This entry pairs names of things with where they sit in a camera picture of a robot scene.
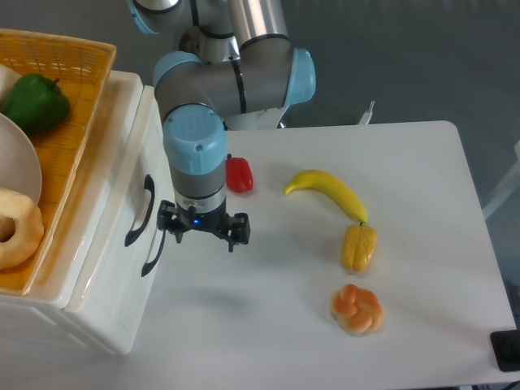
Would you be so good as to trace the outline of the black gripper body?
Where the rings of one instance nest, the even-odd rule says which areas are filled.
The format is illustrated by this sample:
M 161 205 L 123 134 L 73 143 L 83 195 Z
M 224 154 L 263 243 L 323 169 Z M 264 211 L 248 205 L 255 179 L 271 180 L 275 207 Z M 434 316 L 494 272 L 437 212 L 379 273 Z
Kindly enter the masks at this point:
M 246 213 L 230 215 L 224 201 L 209 212 L 198 212 L 194 206 L 187 210 L 178 204 L 162 200 L 158 209 L 158 229 L 174 236 L 174 232 L 207 232 L 220 240 L 231 237 L 236 245 L 247 245 L 250 238 L 249 216 Z

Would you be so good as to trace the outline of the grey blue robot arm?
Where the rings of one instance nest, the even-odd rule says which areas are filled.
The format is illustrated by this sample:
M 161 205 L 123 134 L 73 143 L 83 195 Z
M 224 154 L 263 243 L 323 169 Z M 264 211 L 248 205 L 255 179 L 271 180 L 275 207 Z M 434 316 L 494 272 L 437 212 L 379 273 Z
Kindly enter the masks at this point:
M 209 232 L 230 246 L 249 241 L 249 218 L 229 215 L 226 160 L 229 118 L 309 101 L 314 62 L 292 45 L 278 1 L 131 1 L 145 34 L 198 29 L 232 52 L 212 60 L 201 50 L 176 50 L 154 66 L 154 96 L 175 192 L 158 212 L 158 228 L 180 239 Z

